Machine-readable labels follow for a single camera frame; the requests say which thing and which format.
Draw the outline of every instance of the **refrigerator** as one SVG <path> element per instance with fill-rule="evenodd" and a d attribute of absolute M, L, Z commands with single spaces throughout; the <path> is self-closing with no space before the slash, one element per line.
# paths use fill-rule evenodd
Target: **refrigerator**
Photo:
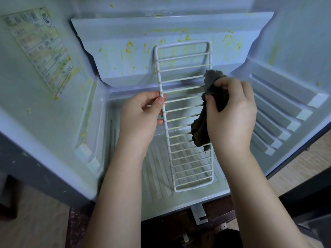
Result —
<path fill-rule="evenodd" d="M 84 208 L 123 103 L 161 89 L 167 124 L 144 159 L 142 220 L 229 195 L 213 149 L 191 141 L 205 71 L 252 84 L 250 149 L 267 176 L 331 122 L 330 10 L 331 0 L 2 0 L 1 170 Z"/>

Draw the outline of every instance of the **wooden floor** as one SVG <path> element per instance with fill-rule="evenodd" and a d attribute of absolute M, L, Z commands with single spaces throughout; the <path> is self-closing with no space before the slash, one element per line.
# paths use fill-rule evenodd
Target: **wooden floor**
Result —
<path fill-rule="evenodd" d="M 277 195 L 289 191 L 317 173 L 331 166 L 331 132 L 326 133 L 308 151 L 270 179 Z M 0 247 L 64 247 L 68 223 L 69 207 L 25 186 L 16 220 L 0 222 Z M 236 220 L 227 224 L 228 228 L 238 229 Z M 311 247 L 323 247 L 307 237 Z M 212 236 L 205 233 L 197 246 L 211 247 Z"/>

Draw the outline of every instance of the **gray cloth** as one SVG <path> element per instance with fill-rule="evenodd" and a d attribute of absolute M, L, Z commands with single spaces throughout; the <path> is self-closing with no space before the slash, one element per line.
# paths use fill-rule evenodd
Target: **gray cloth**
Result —
<path fill-rule="evenodd" d="M 223 72 L 217 70 L 207 70 L 205 73 L 205 93 L 202 94 L 203 108 L 201 110 L 198 119 L 194 120 L 191 125 L 192 140 L 197 147 L 201 147 L 204 144 L 210 143 L 210 138 L 207 130 L 207 109 L 205 94 L 212 95 L 215 98 L 216 106 L 218 111 L 222 111 L 229 100 L 229 92 L 221 87 L 214 86 L 214 82 L 217 79 L 226 77 Z M 210 145 L 204 146 L 204 151 L 209 150 Z"/>

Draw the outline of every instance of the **left hand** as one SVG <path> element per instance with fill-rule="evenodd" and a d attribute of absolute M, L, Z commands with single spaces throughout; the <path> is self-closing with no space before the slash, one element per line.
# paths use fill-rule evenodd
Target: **left hand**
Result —
<path fill-rule="evenodd" d="M 135 149 L 141 148 L 146 154 L 156 125 L 163 124 L 163 119 L 158 119 L 158 115 L 162 116 L 166 98 L 167 95 L 161 97 L 159 91 L 146 91 L 128 100 L 122 108 L 118 142 Z"/>

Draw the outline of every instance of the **fingernail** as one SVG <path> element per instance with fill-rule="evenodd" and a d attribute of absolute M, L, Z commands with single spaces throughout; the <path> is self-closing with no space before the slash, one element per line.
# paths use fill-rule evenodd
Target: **fingernail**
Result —
<path fill-rule="evenodd" d="M 162 97 L 162 96 L 160 96 L 160 97 L 158 98 L 158 103 L 161 104 L 161 105 L 163 105 L 163 97 Z"/>

